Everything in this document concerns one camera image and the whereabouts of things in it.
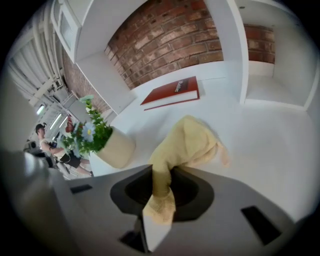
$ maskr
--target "yellow cloth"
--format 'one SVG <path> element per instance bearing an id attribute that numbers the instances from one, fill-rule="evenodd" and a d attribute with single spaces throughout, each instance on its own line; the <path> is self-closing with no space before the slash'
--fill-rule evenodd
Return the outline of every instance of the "yellow cloth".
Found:
<path id="1" fill-rule="evenodd" d="M 152 165 L 153 189 L 143 214 L 159 224 L 171 224 L 176 205 L 170 189 L 170 170 L 175 166 L 193 167 L 206 163 L 214 158 L 218 148 L 222 149 L 223 165 L 228 166 L 227 151 L 204 124 L 190 115 L 178 121 L 148 162 Z"/>

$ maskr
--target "beige pot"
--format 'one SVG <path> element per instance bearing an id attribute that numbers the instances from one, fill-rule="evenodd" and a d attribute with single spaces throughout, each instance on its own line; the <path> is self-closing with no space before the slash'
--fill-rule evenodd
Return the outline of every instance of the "beige pot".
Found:
<path id="1" fill-rule="evenodd" d="M 113 131 L 103 149 L 96 155 L 114 168 L 123 168 L 132 157 L 136 144 L 126 134 L 112 127 Z"/>

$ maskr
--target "white shelf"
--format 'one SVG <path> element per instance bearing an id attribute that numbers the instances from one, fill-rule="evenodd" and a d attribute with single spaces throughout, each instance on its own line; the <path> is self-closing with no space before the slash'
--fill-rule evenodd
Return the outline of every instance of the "white shelf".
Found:
<path id="1" fill-rule="evenodd" d="M 303 109 L 284 85 L 272 77 L 263 75 L 249 75 L 245 104 Z"/>

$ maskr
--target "red book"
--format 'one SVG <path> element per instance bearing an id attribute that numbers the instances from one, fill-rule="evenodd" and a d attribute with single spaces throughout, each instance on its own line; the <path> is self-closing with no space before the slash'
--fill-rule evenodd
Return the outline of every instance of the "red book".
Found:
<path id="1" fill-rule="evenodd" d="M 146 108 L 145 110 L 151 110 L 199 98 L 197 78 L 193 76 L 153 89 L 141 105 Z"/>

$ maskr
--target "black hole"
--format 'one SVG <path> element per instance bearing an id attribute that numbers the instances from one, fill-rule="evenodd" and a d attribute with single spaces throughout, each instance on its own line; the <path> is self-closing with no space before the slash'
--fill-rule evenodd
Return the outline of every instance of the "black hole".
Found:
<path id="1" fill-rule="evenodd" d="M 75 187 L 70 188 L 72 194 L 80 193 L 80 192 L 90 190 L 90 189 L 92 189 L 92 186 L 90 186 L 89 184 L 84 184 L 84 185 L 75 186 Z"/>
<path id="2" fill-rule="evenodd" d="M 255 206 L 241 209 L 263 245 L 267 245 L 281 235 L 281 232 Z"/>

